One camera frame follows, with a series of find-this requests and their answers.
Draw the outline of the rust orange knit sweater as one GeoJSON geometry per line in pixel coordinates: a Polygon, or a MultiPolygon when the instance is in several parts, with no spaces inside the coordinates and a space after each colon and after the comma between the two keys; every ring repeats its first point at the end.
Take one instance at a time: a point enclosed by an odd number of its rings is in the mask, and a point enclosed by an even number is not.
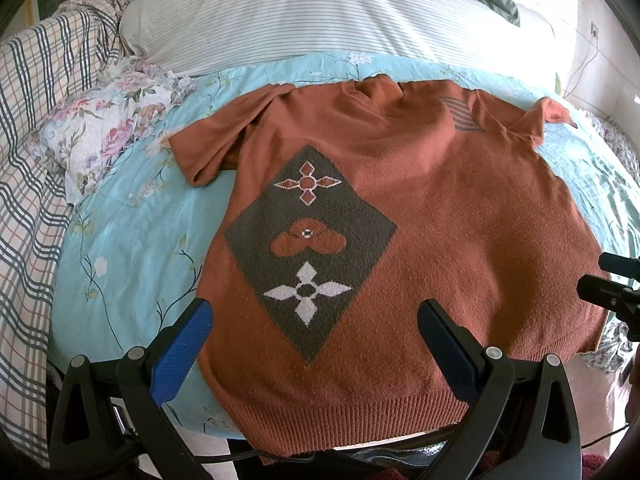
{"type": "Polygon", "coordinates": [[[435,299],[515,359],[595,349],[601,248],[538,154],[570,113],[449,80],[268,84],[169,141],[192,186],[236,172],[198,296],[198,366],[254,448],[288,456],[456,422],[418,329],[435,299]]]}

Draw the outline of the light blue floral quilt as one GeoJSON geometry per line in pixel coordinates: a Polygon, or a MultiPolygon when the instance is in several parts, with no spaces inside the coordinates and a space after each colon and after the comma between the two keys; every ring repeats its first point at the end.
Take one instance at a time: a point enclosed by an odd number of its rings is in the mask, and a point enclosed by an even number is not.
{"type": "MultiPolygon", "coordinates": [[[[62,245],[48,358],[62,370],[76,354],[120,358],[148,344],[194,298],[206,250],[227,208],[233,171],[204,190],[191,188],[168,136],[264,84],[296,86],[361,80],[451,79],[525,108],[544,96],[507,76],[414,58],[322,52],[192,77],[195,90],[142,141],[130,144],[73,214],[62,245]]],[[[579,129],[544,127],[537,152],[567,184],[603,250],[639,257],[639,177],[624,168],[581,110],[579,129]]],[[[198,366],[164,406],[178,427],[217,438],[242,438],[205,385],[198,366]]]]}

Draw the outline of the pink floral white pillow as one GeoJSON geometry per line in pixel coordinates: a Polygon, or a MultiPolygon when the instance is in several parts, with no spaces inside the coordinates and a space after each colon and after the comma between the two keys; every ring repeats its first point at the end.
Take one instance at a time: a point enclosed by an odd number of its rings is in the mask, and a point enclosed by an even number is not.
{"type": "Polygon", "coordinates": [[[36,157],[61,176],[64,197],[79,204],[122,151],[155,130],[158,122],[196,89],[188,76],[128,56],[107,67],[96,84],[55,105],[38,131],[36,157]]]}

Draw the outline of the plaid checked blanket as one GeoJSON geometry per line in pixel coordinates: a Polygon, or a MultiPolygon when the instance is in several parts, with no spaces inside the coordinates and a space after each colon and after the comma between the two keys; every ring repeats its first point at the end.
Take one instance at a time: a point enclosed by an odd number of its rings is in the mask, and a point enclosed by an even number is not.
{"type": "Polygon", "coordinates": [[[46,364],[53,281],[70,224],[63,179],[43,166],[37,131],[59,102],[124,55],[130,0],[70,0],[1,45],[1,434],[49,463],[46,364]]]}

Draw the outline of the white grey striped pillow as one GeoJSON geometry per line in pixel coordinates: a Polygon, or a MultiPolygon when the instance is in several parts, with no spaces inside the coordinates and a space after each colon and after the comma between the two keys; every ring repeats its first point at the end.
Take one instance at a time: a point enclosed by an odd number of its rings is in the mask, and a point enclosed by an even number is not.
{"type": "Polygon", "coordinates": [[[175,74],[345,51],[418,58],[555,87],[553,36],[476,0],[132,0],[125,47],[175,74]]]}

